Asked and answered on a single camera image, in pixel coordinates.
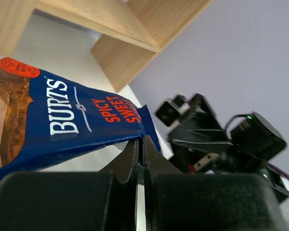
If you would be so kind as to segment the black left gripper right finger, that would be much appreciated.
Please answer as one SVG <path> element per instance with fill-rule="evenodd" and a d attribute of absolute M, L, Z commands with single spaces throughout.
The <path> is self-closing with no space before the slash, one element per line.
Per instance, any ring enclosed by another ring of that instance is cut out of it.
<path fill-rule="evenodd" d="M 255 174 L 182 173 L 143 137 L 149 231 L 285 231 L 277 198 Z"/>

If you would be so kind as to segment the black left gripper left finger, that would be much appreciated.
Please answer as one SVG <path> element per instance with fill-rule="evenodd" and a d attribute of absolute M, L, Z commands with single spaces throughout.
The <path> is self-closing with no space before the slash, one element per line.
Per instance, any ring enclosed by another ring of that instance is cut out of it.
<path fill-rule="evenodd" d="M 139 141 L 97 172 L 15 172 L 0 183 L 0 231 L 134 231 Z"/>

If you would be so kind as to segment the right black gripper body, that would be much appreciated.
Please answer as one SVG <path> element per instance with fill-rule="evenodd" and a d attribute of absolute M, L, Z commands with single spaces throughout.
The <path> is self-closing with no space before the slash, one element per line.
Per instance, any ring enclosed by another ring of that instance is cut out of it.
<path fill-rule="evenodd" d="M 169 161 L 183 173 L 205 172 L 232 146 L 230 141 L 172 140 Z"/>

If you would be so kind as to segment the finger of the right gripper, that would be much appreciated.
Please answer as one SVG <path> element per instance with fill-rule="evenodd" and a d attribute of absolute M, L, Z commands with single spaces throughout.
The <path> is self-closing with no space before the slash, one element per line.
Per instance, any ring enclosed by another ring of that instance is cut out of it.
<path fill-rule="evenodd" d="M 168 133 L 171 143 L 231 144 L 207 98 L 199 93 L 189 101 L 179 125 Z"/>

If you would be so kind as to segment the blue Burts chilli bag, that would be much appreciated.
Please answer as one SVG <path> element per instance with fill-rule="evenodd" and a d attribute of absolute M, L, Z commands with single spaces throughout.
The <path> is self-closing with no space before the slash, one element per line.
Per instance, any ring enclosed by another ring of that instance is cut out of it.
<path fill-rule="evenodd" d="M 0 181 L 145 135 L 161 149 L 146 106 L 0 56 Z"/>

